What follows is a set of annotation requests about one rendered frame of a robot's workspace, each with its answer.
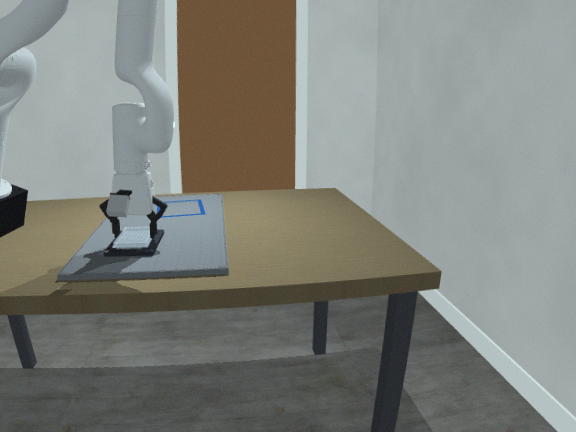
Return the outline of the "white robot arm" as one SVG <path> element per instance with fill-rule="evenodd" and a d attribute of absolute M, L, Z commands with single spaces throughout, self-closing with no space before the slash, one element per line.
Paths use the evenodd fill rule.
<path fill-rule="evenodd" d="M 22 0 L 0 19 L 0 199 L 12 192 L 10 183 L 1 179 L 10 115 L 36 75 L 35 58 L 24 47 L 61 19 L 69 1 Z M 172 143 L 172 95 L 153 67 L 157 6 L 158 0 L 118 0 L 115 72 L 144 100 L 112 106 L 114 171 L 120 174 L 143 173 L 151 167 L 149 153 L 163 153 Z M 110 193 L 108 216 L 127 217 L 131 194 Z"/>

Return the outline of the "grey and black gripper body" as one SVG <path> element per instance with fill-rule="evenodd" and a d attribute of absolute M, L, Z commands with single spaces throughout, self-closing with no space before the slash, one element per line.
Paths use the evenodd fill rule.
<path fill-rule="evenodd" d="M 112 193 L 117 193 L 118 190 L 132 191 L 127 215 L 149 215 L 155 208 L 152 201 L 154 196 L 152 177 L 147 170 L 140 174 L 116 172 L 113 176 Z"/>

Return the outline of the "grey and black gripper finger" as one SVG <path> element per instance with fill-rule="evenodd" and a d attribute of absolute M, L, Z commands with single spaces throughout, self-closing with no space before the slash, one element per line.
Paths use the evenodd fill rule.
<path fill-rule="evenodd" d="M 109 200 L 109 199 L 108 199 Z M 118 219 L 118 217 L 112 217 L 112 216 L 108 216 L 107 212 L 106 212 L 106 208 L 108 205 L 108 200 L 106 200 L 105 202 L 100 204 L 100 208 L 103 211 L 104 215 L 110 220 L 110 222 L 112 223 L 112 233 L 114 234 L 115 238 L 117 238 L 120 235 L 120 221 Z"/>
<path fill-rule="evenodd" d="M 151 221 L 150 222 L 150 238 L 151 239 L 153 239 L 155 234 L 157 234 L 157 221 L 162 217 L 162 215 L 164 214 L 164 212 L 168 206 L 166 203 L 160 201 L 159 199 L 155 198 L 154 196 L 152 196 L 152 201 L 153 201 L 153 204 L 160 207 L 160 211 L 158 212 L 158 214 L 155 214 L 155 212 L 152 210 L 151 214 L 146 215 Z"/>

